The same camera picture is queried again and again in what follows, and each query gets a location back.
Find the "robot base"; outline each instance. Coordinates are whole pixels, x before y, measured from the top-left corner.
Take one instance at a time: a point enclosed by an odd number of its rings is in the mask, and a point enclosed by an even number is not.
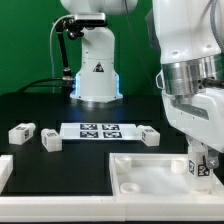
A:
[[[80,99],[71,98],[71,103],[81,106],[87,107],[91,109],[106,109],[106,108],[113,108],[123,104],[123,98],[119,98],[116,100],[108,101],[108,102],[95,102],[95,101],[85,101]]]

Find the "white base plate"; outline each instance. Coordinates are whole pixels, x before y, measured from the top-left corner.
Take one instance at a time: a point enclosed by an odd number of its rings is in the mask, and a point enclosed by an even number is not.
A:
[[[141,140],[134,124],[62,123],[64,140]]]

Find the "green wall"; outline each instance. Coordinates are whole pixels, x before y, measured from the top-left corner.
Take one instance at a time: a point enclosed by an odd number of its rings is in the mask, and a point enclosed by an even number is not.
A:
[[[116,36],[115,70],[120,74],[121,92],[126,95],[160,92],[155,87],[154,81],[155,75],[160,70],[160,55],[150,49],[144,19],[150,9],[151,1],[139,0],[135,12],[130,16],[144,63],[139,59],[134,47],[126,16],[108,17],[109,28]],[[60,1],[1,1],[0,12],[0,94],[14,92],[32,81],[51,77],[49,33],[52,21],[67,14]],[[66,44],[70,66],[76,73],[81,62],[80,40],[75,42],[67,40]],[[56,75],[62,76],[56,35],[54,35],[53,47]]]

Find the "black table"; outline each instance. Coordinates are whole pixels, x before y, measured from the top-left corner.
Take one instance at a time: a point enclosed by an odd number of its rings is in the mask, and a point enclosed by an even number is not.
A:
[[[2,195],[110,196],[110,153],[187,153],[185,135],[166,119],[160,96],[128,96],[111,109],[77,107],[61,94],[10,93],[0,97],[0,155],[13,155],[14,170]],[[9,145],[8,130],[35,123],[34,137],[22,146]],[[124,123],[152,126],[161,134],[159,147],[139,141],[63,141],[63,150],[48,153],[41,130],[60,130],[63,122]],[[224,169],[215,171],[223,180]]]

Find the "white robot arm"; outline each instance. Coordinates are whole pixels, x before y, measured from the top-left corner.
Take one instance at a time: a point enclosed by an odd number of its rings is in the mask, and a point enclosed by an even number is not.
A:
[[[125,0],[61,0],[62,5],[72,14],[103,12],[106,15],[126,13]],[[128,11],[135,9],[138,0],[128,0]]]
[[[166,115],[173,127],[187,135],[189,166],[196,167],[193,182],[197,190],[209,188],[206,181],[212,171],[208,168],[216,168],[217,152],[224,152],[224,85],[218,81],[223,79],[224,70],[210,24],[215,18],[221,37],[224,1],[218,1],[214,18],[211,5],[211,0],[153,0],[161,47],[162,71],[158,77],[163,81]],[[209,175],[200,178],[197,169],[202,166]]]
[[[114,35],[105,27],[90,29],[88,21],[104,21],[105,14],[131,12],[137,2],[138,0],[61,0],[62,5],[74,15],[74,20],[81,18],[77,20],[80,24],[87,23],[82,30],[82,68],[76,74],[75,91],[71,94],[74,103],[100,108],[121,103],[123,96],[119,93],[119,76],[114,71]]]

